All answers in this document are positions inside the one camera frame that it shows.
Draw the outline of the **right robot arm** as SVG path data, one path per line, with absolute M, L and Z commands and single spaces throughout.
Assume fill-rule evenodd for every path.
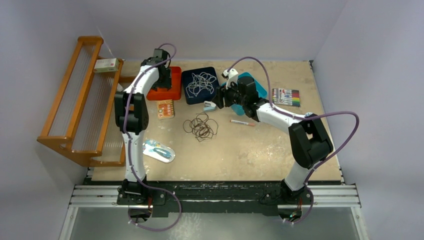
M 229 86 L 215 90 L 213 103 L 219 109 L 240 105 L 247 117 L 271 125 L 288 134 L 294 164 L 281 181 L 279 197 L 288 204 L 300 198 L 313 168 L 333 152 L 334 146 L 316 114 L 295 115 L 260 97 L 252 77 L 243 76 Z

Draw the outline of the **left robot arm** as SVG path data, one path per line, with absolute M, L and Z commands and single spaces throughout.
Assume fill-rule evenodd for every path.
M 125 149 L 125 177 L 118 189 L 119 196 L 132 204 L 147 204 L 152 187 L 146 183 L 143 161 L 143 138 L 149 124 L 147 94 L 160 80 L 170 77 L 166 66 L 171 55 L 156 48 L 153 56 L 142 61 L 131 84 L 114 95 L 115 124 L 122 133 Z

